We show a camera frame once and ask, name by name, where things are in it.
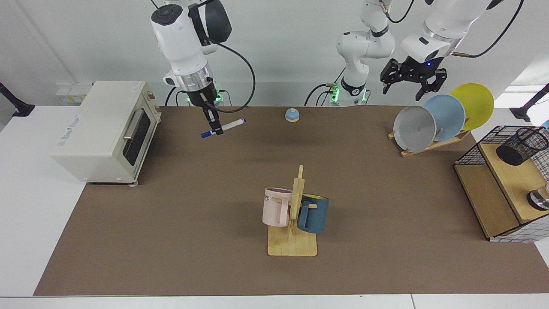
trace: brown table mat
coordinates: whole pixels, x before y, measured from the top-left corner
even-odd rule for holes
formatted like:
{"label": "brown table mat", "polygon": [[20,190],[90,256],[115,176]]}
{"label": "brown table mat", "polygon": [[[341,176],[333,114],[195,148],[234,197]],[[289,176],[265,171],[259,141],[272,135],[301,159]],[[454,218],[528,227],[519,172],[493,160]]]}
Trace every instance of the brown table mat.
{"label": "brown table mat", "polygon": [[[452,164],[472,137],[400,158],[402,107],[251,107],[222,136],[164,108],[140,185],[87,185],[35,295],[546,293],[534,244],[485,240]],[[269,257],[264,188],[330,198],[318,256]]]}

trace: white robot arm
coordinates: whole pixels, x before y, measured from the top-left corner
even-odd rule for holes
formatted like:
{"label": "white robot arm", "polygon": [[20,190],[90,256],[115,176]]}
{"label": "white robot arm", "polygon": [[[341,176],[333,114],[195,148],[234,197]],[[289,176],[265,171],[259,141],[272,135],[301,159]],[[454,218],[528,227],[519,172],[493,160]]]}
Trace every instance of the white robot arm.
{"label": "white robot arm", "polygon": [[217,91],[205,54],[216,50],[214,42],[225,42],[232,28],[220,0],[206,0],[183,8],[168,4],[151,16],[158,46],[171,64],[164,77],[167,85],[179,87],[191,103],[202,107],[212,130],[223,134],[215,108]]}
{"label": "white robot arm", "polygon": [[442,60],[450,56],[469,32],[469,28],[487,8],[501,0],[435,0],[433,10],[423,23],[420,34],[409,35],[402,49],[409,55],[403,63],[391,59],[381,73],[383,94],[400,81],[421,84],[416,94],[419,101],[425,93],[438,92],[446,80],[446,69],[439,69]]}
{"label": "white robot arm", "polygon": [[[387,10],[390,10],[392,2],[385,0]],[[358,97],[364,90],[369,73],[366,58],[386,58],[396,46],[379,0],[364,1],[361,20],[369,31],[345,32],[337,42],[338,53],[346,62],[345,74],[341,79],[345,96]]]}

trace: mug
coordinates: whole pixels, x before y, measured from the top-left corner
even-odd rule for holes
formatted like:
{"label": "mug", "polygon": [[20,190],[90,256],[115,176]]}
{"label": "mug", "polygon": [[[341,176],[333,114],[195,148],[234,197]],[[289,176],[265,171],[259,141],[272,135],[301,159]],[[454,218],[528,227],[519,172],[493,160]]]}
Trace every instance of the mug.
{"label": "mug", "polygon": [[285,227],[289,222],[288,208],[293,192],[288,189],[268,187],[263,201],[263,223],[272,227]]}
{"label": "mug", "polygon": [[305,232],[313,234],[321,234],[324,231],[326,215],[328,214],[327,197],[303,194],[301,199],[301,209],[299,211],[298,228]]}

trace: plate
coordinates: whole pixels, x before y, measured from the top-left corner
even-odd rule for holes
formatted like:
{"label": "plate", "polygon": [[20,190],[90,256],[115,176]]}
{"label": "plate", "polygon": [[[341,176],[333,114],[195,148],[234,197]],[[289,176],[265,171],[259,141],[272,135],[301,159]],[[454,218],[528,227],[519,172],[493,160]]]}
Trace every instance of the plate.
{"label": "plate", "polygon": [[494,96],[481,84],[465,84],[455,88],[450,95],[458,99],[463,108],[467,123],[463,130],[473,130],[485,124],[494,112]]}
{"label": "plate", "polygon": [[400,148],[420,152],[435,139],[435,118],[424,107],[408,106],[396,116],[393,130]]}
{"label": "plate", "polygon": [[423,107],[435,118],[436,132],[442,129],[435,141],[443,142],[458,135],[465,123],[465,109],[461,102],[450,95],[437,95],[425,102]]}

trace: marker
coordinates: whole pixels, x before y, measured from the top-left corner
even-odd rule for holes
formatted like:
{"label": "marker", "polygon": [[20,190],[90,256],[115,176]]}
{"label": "marker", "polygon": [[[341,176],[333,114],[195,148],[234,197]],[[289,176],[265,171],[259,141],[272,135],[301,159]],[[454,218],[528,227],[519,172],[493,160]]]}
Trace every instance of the marker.
{"label": "marker", "polygon": [[[223,131],[227,131],[228,129],[232,129],[235,126],[239,126],[239,125],[245,124],[245,123],[246,123],[246,119],[242,118],[242,119],[238,119],[236,121],[233,121],[231,123],[228,123],[228,124],[222,126],[221,129]],[[211,131],[208,131],[208,132],[204,132],[204,133],[200,134],[200,137],[205,139],[206,137],[211,136],[211,135],[215,135],[215,131],[211,130]]]}

